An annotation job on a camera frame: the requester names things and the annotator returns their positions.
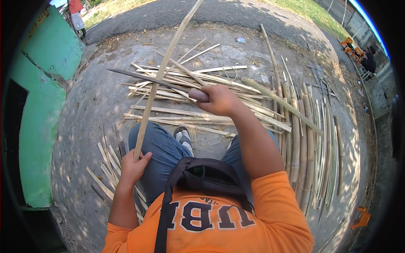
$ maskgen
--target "machete handle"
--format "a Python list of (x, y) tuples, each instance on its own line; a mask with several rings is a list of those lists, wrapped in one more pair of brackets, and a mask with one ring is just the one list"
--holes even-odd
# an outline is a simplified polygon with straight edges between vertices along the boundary
[(188, 92), (188, 96), (193, 99), (197, 99), (200, 102), (209, 102), (209, 95), (205, 92), (202, 92), (200, 90), (197, 90), (196, 88), (192, 88)]

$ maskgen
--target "blue jeans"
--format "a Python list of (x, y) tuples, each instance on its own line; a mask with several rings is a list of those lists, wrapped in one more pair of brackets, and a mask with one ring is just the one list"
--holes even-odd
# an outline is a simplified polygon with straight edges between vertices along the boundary
[[(129, 133), (128, 146), (132, 150), (135, 148), (136, 139), (140, 123), (136, 124)], [(276, 138), (272, 132), (267, 131), (279, 148)], [(161, 126), (148, 122), (145, 138), (142, 145), (142, 153), (152, 152), (152, 159), (145, 168), (143, 176), (139, 180), (144, 191), (147, 205), (152, 204), (155, 199), (164, 192), (167, 177), (170, 171), (177, 165), (183, 157), (190, 157), (190, 151), (181, 145), (169, 132)], [(253, 204), (252, 188), (250, 178), (245, 171), (242, 162), (242, 153), (236, 135), (232, 140), (230, 148), (226, 151), (221, 161), (231, 165), (241, 182), (241, 188), (246, 193), (247, 199)]]

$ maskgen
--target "hand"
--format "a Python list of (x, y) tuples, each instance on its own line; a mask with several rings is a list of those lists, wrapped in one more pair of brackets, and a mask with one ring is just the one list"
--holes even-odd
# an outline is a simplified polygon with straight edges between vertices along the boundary
[(135, 149), (129, 151), (121, 161), (121, 178), (119, 183), (129, 187), (134, 187), (135, 182), (141, 178), (146, 165), (148, 165), (149, 160), (152, 158), (152, 152), (148, 152), (146, 155), (143, 155), (141, 152), (139, 156), (140, 160), (135, 161), (134, 152)]
[(209, 103), (197, 101), (201, 109), (219, 116), (233, 116), (244, 104), (236, 94), (223, 84), (203, 86), (201, 91), (209, 95)]

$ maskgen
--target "black bag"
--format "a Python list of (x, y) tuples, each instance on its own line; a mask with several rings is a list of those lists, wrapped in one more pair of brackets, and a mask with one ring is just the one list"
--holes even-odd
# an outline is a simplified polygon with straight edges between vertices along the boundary
[(164, 189), (162, 209), (155, 242), (155, 253), (166, 252), (167, 228), (172, 222), (169, 205), (173, 200), (173, 188), (197, 190), (207, 196), (225, 196), (238, 200), (243, 209), (253, 213), (253, 205), (240, 188), (238, 176), (232, 166), (210, 158), (185, 157), (168, 176)]

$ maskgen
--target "grass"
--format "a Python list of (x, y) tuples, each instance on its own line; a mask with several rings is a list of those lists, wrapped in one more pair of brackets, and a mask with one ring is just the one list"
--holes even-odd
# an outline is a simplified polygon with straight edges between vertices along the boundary
[(329, 13), (313, 0), (257, 0), (286, 9), (307, 20), (313, 21), (319, 28), (341, 40), (349, 34)]
[(152, 1), (154, 0), (105, 0), (94, 7), (92, 11), (86, 14), (82, 19), (86, 25), (86, 29), (89, 29), (111, 15), (128, 11), (134, 7)]
[[(86, 29), (100, 23), (111, 15), (128, 11), (134, 7), (155, 0), (104, 0), (91, 12), (83, 17)], [(257, 0), (267, 4), (275, 5), (295, 13), (307, 20), (313, 21), (318, 27), (324, 29), (331, 35), (344, 40), (349, 34), (334, 20), (325, 9), (313, 0)]]

